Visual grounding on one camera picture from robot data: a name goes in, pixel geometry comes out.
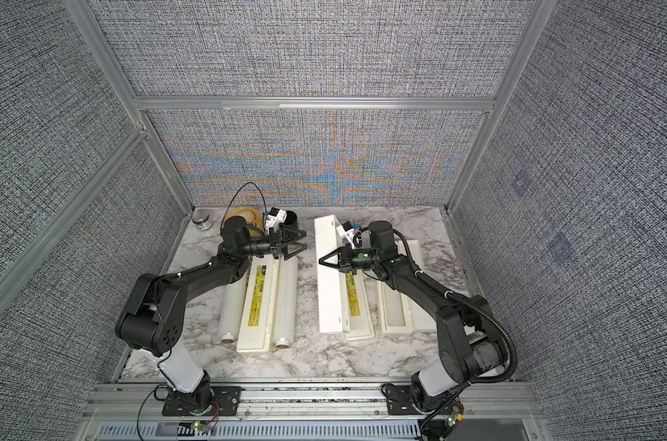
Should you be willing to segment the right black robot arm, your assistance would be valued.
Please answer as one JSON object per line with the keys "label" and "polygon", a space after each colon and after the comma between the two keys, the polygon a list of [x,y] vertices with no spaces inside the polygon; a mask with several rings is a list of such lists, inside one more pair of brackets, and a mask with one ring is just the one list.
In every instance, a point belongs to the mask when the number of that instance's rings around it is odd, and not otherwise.
{"label": "right black robot arm", "polygon": [[516,347],[483,297],[467,297],[431,277],[414,259],[408,239],[390,222],[371,222],[360,235],[358,247],[345,243],[319,257],[318,264],[343,274],[371,271],[377,281],[434,319],[437,360],[410,381],[417,411],[430,415],[470,385],[513,376]]}

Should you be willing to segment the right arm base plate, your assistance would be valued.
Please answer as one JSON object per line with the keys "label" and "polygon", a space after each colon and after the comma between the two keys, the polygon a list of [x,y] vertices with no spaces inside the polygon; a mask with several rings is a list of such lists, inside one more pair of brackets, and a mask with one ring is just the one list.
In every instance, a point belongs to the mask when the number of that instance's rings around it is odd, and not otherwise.
{"label": "right arm base plate", "polygon": [[443,405],[440,415],[464,413],[465,407],[459,398],[450,399],[451,391],[442,392],[436,397],[429,396],[421,386],[416,384],[401,385],[384,383],[381,388],[390,415],[430,415],[439,406]]}

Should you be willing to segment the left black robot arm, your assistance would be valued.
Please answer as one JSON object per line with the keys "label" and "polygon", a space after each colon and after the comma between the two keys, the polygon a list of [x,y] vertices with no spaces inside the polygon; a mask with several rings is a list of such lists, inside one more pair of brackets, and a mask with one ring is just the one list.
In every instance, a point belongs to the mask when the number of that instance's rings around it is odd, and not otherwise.
{"label": "left black robot arm", "polygon": [[150,356],[166,379],[167,409],[204,415],[215,404],[208,373],[181,341],[186,305],[214,288],[241,280],[256,257],[289,260],[306,249],[306,233],[293,211],[271,209],[283,220],[257,229],[241,216],[225,220],[217,253],[205,264],[180,272],[143,274],[136,281],[116,322],[116,336],[128,347]]}

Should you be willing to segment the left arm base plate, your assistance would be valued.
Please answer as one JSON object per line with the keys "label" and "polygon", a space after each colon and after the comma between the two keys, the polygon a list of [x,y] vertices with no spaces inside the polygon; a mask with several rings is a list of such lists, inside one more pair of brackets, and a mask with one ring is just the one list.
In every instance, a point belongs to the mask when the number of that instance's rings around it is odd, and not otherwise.
{"label": "left arm base plate", "polygon": [[169,389],[162,406],[162,416],[235,416],[240,400],[240,387],[203,387],[192,393]]}

